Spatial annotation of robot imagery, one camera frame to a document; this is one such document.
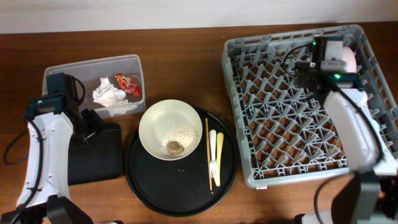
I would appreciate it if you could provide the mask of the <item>small pink bowl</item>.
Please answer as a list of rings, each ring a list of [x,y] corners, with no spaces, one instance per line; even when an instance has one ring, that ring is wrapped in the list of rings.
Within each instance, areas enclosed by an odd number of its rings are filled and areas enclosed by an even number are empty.
[[[354,52],[349,47],[343,47],[342,61],[345,62],[344,70],[347,73],[356,73],[357,63]]]

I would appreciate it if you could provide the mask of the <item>white napkin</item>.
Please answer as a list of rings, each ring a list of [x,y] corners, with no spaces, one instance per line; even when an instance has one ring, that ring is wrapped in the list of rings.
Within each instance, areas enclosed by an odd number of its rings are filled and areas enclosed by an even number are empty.
[[[93,102],[104,107],[128,103],[126,93],[110,83],[108,78],[100,78],[100,86],[93,91]]]

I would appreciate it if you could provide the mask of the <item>black rectangular tray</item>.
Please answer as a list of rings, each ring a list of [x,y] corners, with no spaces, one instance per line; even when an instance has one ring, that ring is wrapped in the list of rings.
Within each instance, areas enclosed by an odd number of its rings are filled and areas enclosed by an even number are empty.
[[[71,141],[68,152],[68,184],[116,179],[123,174],[123,143],[118,123],[107,123],[88,142]]]

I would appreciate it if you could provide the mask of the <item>clear plastic waste bin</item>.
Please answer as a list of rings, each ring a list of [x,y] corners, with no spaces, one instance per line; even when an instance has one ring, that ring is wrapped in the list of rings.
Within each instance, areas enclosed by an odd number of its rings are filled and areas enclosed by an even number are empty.
[[[143,113],[146,110],[146,94],[144,88],[144,73],[142,71],[141,60],[138,55],[122,55],[115,57],[85,60],[81,62],[67,63],[47,68],[44,71],[42,94],[47,94],[47,81],[49,75],[65,73],[79,79],[85,86],[86,94],[84,102],[80,105],[80,110],[95,110],[103,118],[117,117],[110,116],[107,107],[93,102],[93,91],[100,86],[100,78],[108,78],[114,87],[119,88],[118,82],[114,78],[115,74],[123,73],[132,78],[142,92],[142,96],[135,97],[130,94],[126,96],[128,103],[134,103],[138,108],[131,114]]]

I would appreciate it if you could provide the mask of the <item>red snack wrapper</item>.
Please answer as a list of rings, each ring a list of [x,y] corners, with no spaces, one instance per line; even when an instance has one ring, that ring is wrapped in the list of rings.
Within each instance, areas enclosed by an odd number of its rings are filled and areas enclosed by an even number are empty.
[[[132,78],[125,76],[123,73],[117,73],[114,77],[122,91],[135,97],[142,96],[139,85]]]

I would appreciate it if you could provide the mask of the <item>large cream bowl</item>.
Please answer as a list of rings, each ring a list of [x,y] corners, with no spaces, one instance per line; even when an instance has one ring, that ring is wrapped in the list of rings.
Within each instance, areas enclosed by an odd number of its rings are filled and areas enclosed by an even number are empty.
[[[162,148],[162,137],[173,126],[180,124],[192,125],[199,135],[203,134],[203,123],[198,112],[188,103],[180,100],[163,100],[155,103],[143,114],[139,123],[139,140],[144,149],[153,157],[163,161],[176,161],[187,157],[194,150],[182,157],[165,155]]]

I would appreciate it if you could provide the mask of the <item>wooden chopstick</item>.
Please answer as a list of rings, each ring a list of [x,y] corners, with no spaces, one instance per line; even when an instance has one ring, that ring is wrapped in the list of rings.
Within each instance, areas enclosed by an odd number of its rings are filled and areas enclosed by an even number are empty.
[[[208,164],[209,188],[210,188],[210,192],[213,193],[212,176],[211,176],[211,169],[210,169],[211,154],[210,154],[208,118],[205,118],[205,138],[206,138],[206,155],[207,155],[207,164]]]

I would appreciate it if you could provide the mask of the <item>white plastic fork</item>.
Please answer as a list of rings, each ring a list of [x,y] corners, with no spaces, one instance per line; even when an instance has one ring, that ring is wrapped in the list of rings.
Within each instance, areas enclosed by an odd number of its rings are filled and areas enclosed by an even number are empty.
[[[217,137],[217,132],[214,129],[210,130],[209,132],[210,154],[211,154],[210,172],[212,178],[215,178],[218,169],[218,164],[216,161],[216,137]]]

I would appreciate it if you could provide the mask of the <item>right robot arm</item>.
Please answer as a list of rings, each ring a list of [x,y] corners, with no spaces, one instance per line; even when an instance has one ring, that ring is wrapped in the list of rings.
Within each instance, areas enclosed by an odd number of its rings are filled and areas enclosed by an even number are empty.
[[[306,45],[310,62],[295,63],[296,84],[306,88],[331,118],[349,165],[351,180],[320,211],[296,223],[397,223],[397,159],[390,153],[368,108],[368,95],[356,72],[354,52],[342,37],[315,37]]]

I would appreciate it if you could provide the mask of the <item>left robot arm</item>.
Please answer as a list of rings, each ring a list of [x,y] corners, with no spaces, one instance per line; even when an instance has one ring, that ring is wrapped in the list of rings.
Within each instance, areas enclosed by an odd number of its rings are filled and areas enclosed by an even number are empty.
[[[15,210],[1,223],[92,223],[75,205],[72,184],[114,179],[123,173],[118,123],[104,123],[95,110],[79,107],[82,82],[65,73],[47,77],[47,94],[29,102],[24,121],[30,138],[27,172]]]

